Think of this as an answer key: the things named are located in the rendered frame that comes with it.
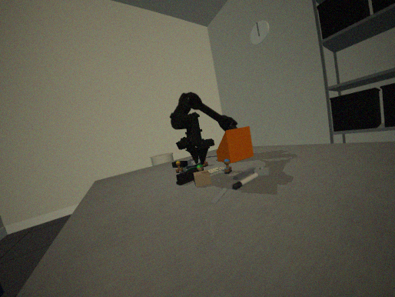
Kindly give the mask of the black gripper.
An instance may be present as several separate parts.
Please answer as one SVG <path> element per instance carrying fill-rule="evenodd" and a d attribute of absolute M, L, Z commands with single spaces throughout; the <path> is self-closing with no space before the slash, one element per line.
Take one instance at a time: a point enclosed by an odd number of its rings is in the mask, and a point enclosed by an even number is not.
<path fill-rule="evenodd" d="M 202 129 L 200 129 L 200 127 L 187 129 L 185 135 L 188 134 L 189 136 L 189 133 L 191 133 L 194 139 L 194 144 L 193 145 L 190 144 L 184 149 L 186 149 L 185 151 L 190 152 L 195 164 L 198 164 L 198 156 L 199 156 L 201 164 L 203 165 L 208 149 L 210 148 L 210 146 L 214 145 L 214 140 L 212 138 L 204 140 L 203 138 L 201 138 L 201 132 Z M 197 147 L 195 148 L 195 146 Z"/>

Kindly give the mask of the beige cylinder with black cap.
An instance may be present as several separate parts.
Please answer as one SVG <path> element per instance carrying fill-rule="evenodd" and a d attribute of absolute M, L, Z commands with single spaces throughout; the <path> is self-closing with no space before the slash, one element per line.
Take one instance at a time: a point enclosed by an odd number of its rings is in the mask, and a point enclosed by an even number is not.
<path fill-rule="evenodd" d="M 251 182 L 252 180 L 256 179 L 258 177 L 257 173 L 254 173 L 250 176 L 248 176 L 247 178 L 233 184 L 233 189 L 238 190 L 239 188 L 241 188 L 241 186 L 246 185 L 248 182 Z"/>

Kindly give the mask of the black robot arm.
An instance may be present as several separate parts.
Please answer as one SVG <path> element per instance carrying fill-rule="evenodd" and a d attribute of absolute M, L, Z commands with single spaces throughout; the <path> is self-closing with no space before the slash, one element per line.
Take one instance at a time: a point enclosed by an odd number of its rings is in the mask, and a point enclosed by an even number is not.
<path fill-rule="evenodd" d="M 192 92 L 189 92 L 187 94 L 183 93 L 179 98 L 176 109 L 170 115 L 172 128 L 189 129 L 200 127 L 198 121 L 198 117 L 200 117 L 199 114 L 196 112 L 188 114 L 191 108 L 194 110 L 201 110 L 206 115 L 212 117 L 218 122 L 219 126 L 225 132 L 226 130 L 238 128 L 236 126 L 237 122 L 232 117 L 218 114 L 216 111 L 205 105 L 198 95 Z M 190 144 L 194 144 L 194 139 L 191 133 L 189 133 L 189 136 L 187 134 L 186 138 L 183 137 L 179 142 L 176 142 L 179 150 L 184 149 Z"/>

